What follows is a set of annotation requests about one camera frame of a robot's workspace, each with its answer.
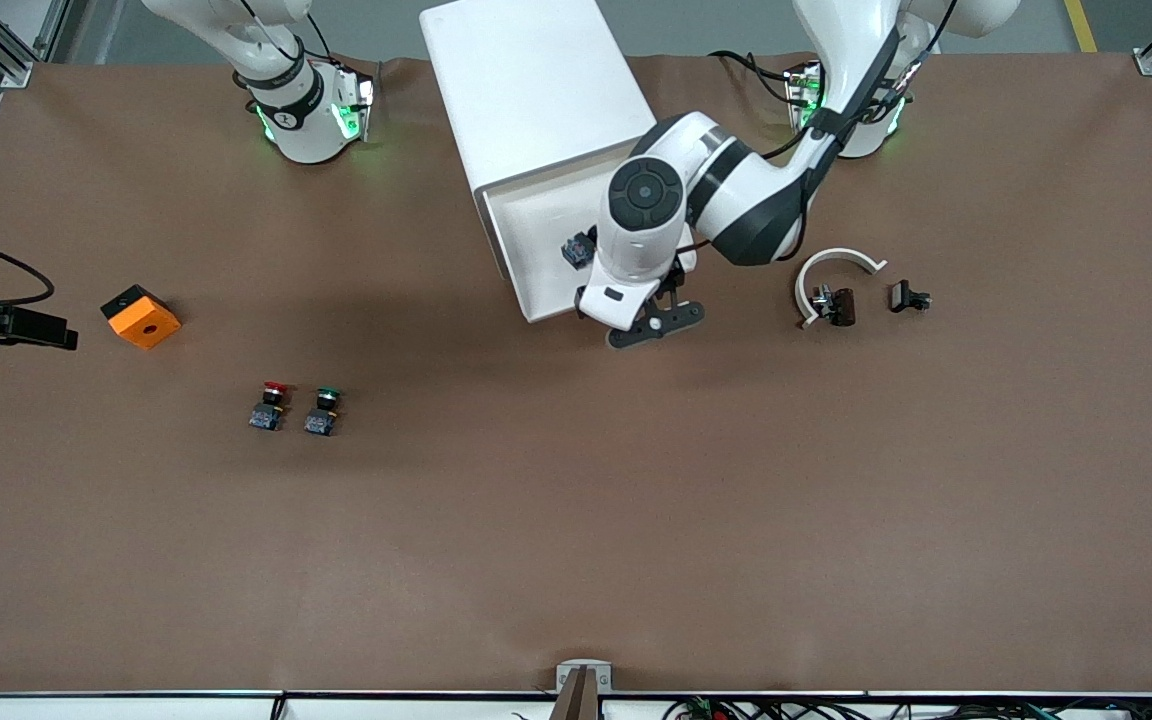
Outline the orange black button box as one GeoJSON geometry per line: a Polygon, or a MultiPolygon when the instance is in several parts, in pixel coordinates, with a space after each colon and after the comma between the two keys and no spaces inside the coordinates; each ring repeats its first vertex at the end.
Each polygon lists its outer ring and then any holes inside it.
{"type": "Polygon", "coordinates": [[[115,336],[138,348],[154,348],[182,328],[179,316],[141,285],[120,291],[100,306],[115,336]]]}

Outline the yellow push button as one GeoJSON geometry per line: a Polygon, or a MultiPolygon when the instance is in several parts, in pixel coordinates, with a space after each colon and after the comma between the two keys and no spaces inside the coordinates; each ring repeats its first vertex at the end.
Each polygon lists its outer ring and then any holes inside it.
{"type": "Polygon", "coordinates": [[[564,241],[563,247],[561,247],[561,256],[573,270],[584,270],[593,264],[596,237],[598,237],[598,232],[596,232],[594,225],[591,225],[586,232],[575,233],[564,241]]]}

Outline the brown-handled chrome valve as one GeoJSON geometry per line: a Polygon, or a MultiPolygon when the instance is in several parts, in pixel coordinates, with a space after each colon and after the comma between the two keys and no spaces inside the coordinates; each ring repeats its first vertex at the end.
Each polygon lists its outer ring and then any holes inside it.
{"type": "Polygon", "coordinates": [[[814,288],[810,305],[819,319],[835,327],[851,327],[856,323],[855,297],[850,288],[832,290],[827,285],[814,288]]]}

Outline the white table edge rail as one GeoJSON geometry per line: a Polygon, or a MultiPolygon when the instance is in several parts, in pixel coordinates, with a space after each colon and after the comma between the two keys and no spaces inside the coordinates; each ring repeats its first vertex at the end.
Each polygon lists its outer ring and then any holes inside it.
{"type": "Polygon", "coordinates": [[[0,694],[0,720],[1152,720],[1152,694],[613,691],[0,694]]]}

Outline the red push button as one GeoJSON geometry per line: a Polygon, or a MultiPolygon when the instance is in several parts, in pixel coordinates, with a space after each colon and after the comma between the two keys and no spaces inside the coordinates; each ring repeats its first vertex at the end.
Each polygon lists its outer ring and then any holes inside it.
{"type": "Polygon", "coordinates": [[[285,382],[262,382],[262,397],[252,407],[250,419],[248,419],[250,427],[270,430],[270,432],[283,429],[285,416],[291,406],[294,389],[296,386],[288,386],[285,382]]]}

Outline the grey metal table bracket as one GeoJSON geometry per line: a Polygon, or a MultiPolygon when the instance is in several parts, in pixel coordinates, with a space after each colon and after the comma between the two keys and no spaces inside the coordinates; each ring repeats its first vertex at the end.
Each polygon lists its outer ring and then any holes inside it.
{"type": "Polygon", "coordinates": [[[571,659],[558,664],[558,696],[548,720],[605,720],[602,697],[613,689],[613,666],[608,661],[571,659]]]}

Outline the green push button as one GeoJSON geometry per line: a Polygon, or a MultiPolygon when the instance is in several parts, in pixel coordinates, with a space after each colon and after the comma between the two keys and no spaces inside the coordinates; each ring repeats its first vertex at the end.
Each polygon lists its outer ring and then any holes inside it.
{"type": "Polygon", "coordinates": [[[303,429],[311,435],[329,437],[338,425],[342,392],[332,387],[320,387],[316,392],[314,406],[308,410],[303,429]]]}

